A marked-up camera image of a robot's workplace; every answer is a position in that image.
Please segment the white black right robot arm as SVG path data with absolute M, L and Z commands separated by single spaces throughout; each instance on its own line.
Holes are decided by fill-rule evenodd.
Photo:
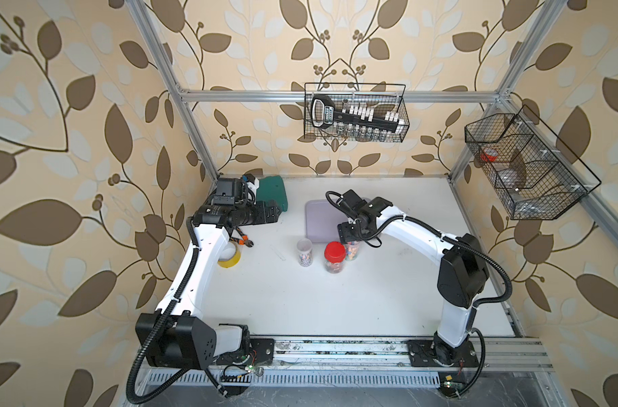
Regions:
M 510 276 L 480 248 L 471 234 L 456 236 L 441 232 L 427 222 L 407 215 L 381 197 L 370 201 L 353 190 L 343 194 L 325 193 L 327 202 L 347 217 L 338 225 L 342 244 L 379 240 L 386 234 L 430 259 L 439 267 L 437 290 L 443 298 L 441 320 L 427 352 L 438 365 L 449 367 L 461 362 L 469 349 L 470 336 L 480 341 L 479 366 L 465 384 L 450 379 L 439 392 L 448 399 L 460 399 L 472 389 L 485 367 L 487 346 L 474 320 L 482 305 L 500 304 L 512 297 Z

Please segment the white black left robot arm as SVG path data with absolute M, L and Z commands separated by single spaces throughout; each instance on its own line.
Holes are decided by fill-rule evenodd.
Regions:
M 217 391 L 227 389 L 210 371 L 220 358 L 231 364 L 251 363 L 249 328 L 239 324 L 211 327 L 202 320 L 202 299 L 219 259 L 239 227 L 275 223 L 281 215 L 275 202 L 246 201 L 242 205 L 203 205 L 186 222 L 190 243 L 163 301 L 152 313 L 142 313 L 136 333 L 141 344 L 126 386 L 129 403 L 142 405 L 162 394 L 188 371 L 203 371 Z M 144 363 L 176 369 L 155 390 L 137 394 L 137 377 Z

